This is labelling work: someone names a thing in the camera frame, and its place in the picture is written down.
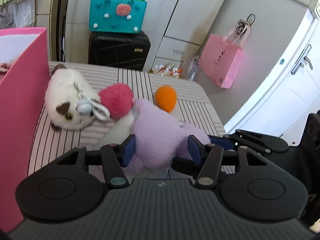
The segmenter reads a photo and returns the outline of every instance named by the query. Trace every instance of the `white bell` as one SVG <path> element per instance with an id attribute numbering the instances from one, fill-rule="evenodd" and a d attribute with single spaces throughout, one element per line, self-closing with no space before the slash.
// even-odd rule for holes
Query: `white bell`
<path id="1" fill-rule="evenodd" d="M 92 112 L 92 104 L 89 100 L 84 99 L 77 103 L 76 111 L 80 115 L 89 115 Z"/>

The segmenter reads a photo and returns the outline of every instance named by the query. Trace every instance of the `bed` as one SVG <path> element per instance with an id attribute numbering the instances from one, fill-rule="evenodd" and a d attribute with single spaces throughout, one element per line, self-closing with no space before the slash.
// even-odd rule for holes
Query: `bed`
<path id="1" fill-rule="evenodd" d="M 60 62 L 50 62 L 52 70 Z M 172 115 L 181 122 L 190 123 L 204 130 L 208 135 L 222 136 L 225 130 L 202 87 L 196 82 L 158 76 L 145 72 L 111 68 L 96 65 L 63 63 L 67 68 L 78 70 L 96 91 L 114 83 L 126 83 L 134 93 L 134 98 L 154 101 L 154 93 L 161 85 L 171 85 L 177 92 L 177 104 Z M 92 125 L 80 131 L 54 131 L 50 119 L 43 106 L 32 144 L 28 175 L 61 156 L 70 149 L 83 145 L 92 148 L 114 125 L 116 121 L 109 119 L 106 123 L 95 120 Z M 230 167 L 223 167 L 231 173 Z"/>

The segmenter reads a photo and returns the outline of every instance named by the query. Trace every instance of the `black cord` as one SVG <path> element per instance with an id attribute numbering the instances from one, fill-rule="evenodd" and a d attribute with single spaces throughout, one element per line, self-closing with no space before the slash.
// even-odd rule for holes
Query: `black cord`
<path id="1" fill-rule="evenodd" d="M 250 14 L 250 15 L 248 16 L 247 22 L 249 21 L 249 18 L 250 18 L 251 16 L 253 16 L 253 21 L 252 21 L 252 23 L 250 23 L 250 26 L 251 26 L 251 25 L 254 23 L 254 21 L 256 20 L 256 16 L 252 13 L 252 14 Z M 247 30 L 245 30 L 245 32 L 242 33 L 242 31 L 243 31 L 244 28 L 245 28 L 246 22 L 245 22 L 243 19 L 240 19 L 240 20 L 238 21 L 238 24 L 239 24 L 239 26 L 236 28 L 236 34 L 242 36 L 242 35 L 245 34 L 246 31 L 247 31 Z"/>

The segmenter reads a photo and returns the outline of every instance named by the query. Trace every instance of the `circular pad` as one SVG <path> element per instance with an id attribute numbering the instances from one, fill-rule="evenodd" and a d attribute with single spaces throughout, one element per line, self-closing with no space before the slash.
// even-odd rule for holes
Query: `circular pad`
<path id="1" fill-rule="evenodd" d="M 24 179 L 16 189 L 22 214 L 37 221 L 62 222 L 83 216 L 103 198 L 101 182 L 76 165 L 52 165 Z"/>
<path id="2" fill-rule="evenodd" d="M 249 183 L 248 191 L 260 199 L 277 199 L 284 194 L 284 186 L 272 179 L 257 179 Z"/>
<path id="3" fill-rule="evenodd" d="M 278 137 L 268 136 L 266 140 L 263 140 L 263 143 L 267 148 L 277 153 L 286 152 L 289 148 L 287 142 Z"/>

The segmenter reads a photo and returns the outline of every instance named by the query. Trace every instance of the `cat plush ear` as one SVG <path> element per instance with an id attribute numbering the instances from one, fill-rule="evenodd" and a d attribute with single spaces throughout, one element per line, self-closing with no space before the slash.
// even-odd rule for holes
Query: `cat plush ear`
<path id="1" fill-rule="evenodd" d="M 58 64 L 54 67 L 54 69 L 51 71 L 51 76 L 60 68 L 66 68 L 63 64 Z"/>

